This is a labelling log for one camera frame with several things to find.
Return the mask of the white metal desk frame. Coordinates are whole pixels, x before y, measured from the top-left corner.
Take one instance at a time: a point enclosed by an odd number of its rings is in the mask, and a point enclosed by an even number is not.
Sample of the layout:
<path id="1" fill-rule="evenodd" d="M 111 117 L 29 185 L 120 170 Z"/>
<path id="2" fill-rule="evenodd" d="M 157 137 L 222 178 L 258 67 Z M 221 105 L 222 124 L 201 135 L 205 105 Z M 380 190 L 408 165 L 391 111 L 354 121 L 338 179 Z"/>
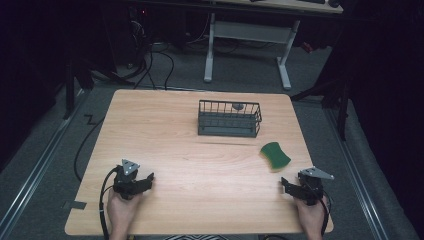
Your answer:
<path id="1" fill-rule="evenodd" d="M 247 7 L 249 10 L 283 10 L 293 14 L 335 14 L 341 15 L 344 9 L 336 0 L 206 0 L 212 7 L 229 6 Z M 293 42 L 300 25 L 300 18 L 295 17 L 290 26 L 254 23 L 252 20 L 217 20 L 216 15 L 209 15 L 208 52 L 205 62 L 204 81 L 213 79 L 214 42 L 216 38 L 242 41 L 283 44 L 284 49 L 276 58 L 282 86 L 291 89 L 287 72 L 288 59 Z"/>

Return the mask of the grey tape patch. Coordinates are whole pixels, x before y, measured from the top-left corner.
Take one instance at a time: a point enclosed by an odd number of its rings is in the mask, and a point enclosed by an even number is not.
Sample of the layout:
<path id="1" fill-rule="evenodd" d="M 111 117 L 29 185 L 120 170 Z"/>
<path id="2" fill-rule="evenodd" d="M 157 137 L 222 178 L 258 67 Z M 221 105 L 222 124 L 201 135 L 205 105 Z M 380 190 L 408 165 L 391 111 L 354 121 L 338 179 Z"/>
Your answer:
<path id="1" fill-rule="evenodd" d="M 80 202 L 80 201 L 65 201 L 62 205 L 63 209 L 79 209 L 84 210 L 86 207 L 86 202 Z"/>

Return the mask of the green sponge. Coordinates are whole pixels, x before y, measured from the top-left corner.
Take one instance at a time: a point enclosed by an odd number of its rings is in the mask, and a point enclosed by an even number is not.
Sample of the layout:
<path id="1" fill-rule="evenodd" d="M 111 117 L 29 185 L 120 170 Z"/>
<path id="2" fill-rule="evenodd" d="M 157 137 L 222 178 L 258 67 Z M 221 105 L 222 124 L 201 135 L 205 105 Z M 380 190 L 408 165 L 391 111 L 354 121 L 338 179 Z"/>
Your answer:
<path id="1" fill-rule="evenodd" d="M 260 153 L 268 161 L 272 171 L 280 171 L 291 162 L 291 158 L 285 154 L 278 142 L 265 144 Z"/>

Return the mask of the person's left hand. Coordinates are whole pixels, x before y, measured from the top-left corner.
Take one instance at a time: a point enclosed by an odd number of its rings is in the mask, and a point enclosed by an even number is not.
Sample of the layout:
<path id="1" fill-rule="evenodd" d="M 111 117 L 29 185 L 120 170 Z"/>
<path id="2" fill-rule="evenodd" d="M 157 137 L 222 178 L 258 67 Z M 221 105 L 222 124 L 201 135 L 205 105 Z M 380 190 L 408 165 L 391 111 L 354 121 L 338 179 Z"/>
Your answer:
<path id="1" fill-rule="evenodd" d="M 142 200 L 142 194 L 125 200 L 111 189 L 108 193 L 107 214 L 111 222 L 109 240 L 126 240 L 134 220 L 136 210 Z"/>

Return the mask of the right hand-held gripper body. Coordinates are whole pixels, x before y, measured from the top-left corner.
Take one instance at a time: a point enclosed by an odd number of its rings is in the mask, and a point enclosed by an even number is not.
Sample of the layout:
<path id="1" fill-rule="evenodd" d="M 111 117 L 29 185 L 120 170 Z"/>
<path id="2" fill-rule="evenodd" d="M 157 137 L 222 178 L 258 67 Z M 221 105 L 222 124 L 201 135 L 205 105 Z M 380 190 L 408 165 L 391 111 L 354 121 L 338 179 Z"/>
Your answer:
<path id="1" fill-rule="evenodd" d="M 287 193 L 303 200 L 308 206 L 315 205 L 324 195 L 322 180 L 333 180 L 334 176 L 315 166 L 298 172 L 299 185 L 287 184 Z"/>

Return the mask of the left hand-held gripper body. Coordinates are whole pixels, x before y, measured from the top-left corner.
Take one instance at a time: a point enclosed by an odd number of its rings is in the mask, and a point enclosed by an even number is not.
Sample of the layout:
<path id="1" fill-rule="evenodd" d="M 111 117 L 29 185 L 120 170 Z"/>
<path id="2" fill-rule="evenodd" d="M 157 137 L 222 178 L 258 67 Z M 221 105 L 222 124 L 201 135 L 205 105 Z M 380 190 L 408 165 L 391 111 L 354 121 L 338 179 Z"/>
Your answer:
<path id="1" fill-rule="evenodd" d="M 135 195 L 149 189 L 149 180 L 137 180 L 140 165 L 127 159 L 117 166 L 117 175 L 114 178 L 113 190 L 123 199 L 131 200 Z"/>

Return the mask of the person's right hand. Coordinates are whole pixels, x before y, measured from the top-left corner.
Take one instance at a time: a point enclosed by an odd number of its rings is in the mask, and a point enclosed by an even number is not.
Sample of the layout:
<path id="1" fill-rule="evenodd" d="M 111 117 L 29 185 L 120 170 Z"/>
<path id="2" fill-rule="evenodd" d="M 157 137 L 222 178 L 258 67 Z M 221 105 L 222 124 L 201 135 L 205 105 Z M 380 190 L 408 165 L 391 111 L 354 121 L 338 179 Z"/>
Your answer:
<path id="1" fill-rule="evenodd" d="M 302 200 L 294 198 L 300 225 L 308 240 L 323 240 L 324 207 L 321 203 L 308 206 Z"/>

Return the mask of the black wire basket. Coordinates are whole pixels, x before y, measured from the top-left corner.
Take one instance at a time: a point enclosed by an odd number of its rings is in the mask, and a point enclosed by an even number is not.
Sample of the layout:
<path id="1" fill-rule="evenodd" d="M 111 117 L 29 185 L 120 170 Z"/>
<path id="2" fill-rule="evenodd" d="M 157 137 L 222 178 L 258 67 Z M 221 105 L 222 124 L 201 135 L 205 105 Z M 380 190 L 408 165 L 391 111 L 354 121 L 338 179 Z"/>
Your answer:
<path id="1" fill-rule="evenodd" d="M 256 138 L 262 122 L 260 104 L 221 100 L 200 100 L 198 134 Z"/>

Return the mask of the black metal stand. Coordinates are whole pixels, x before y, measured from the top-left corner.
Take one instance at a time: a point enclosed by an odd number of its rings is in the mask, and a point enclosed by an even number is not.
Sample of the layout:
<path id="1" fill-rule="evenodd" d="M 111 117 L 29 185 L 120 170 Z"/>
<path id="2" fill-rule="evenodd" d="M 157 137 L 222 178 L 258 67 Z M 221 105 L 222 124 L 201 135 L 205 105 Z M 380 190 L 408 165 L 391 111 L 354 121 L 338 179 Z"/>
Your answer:
<path id="1" fill-rule="evenodd" d="M 324 109 L 334 107 L 338 109 L 336 131 L 339 137 L 345 141 L 345 127 L 348 117 L 347 107 L 353 77 L 354 73 L 351 70 L 336 70 L 335 72 L 323 70 L 313 87 L 291 96 L 291 100 L 299 101 L 307 96 L 322 95 L 321 106 Z"/>
<path id="2" fill-rule="evenodd" d="M 75 82 L 78 82 L 83 90 L 91 90 L 94 82 L 87 62 L 71 51 L 67 52 L 65 88 L 66 88 L 66 112 L 68 119 L 75 109 Z"/>

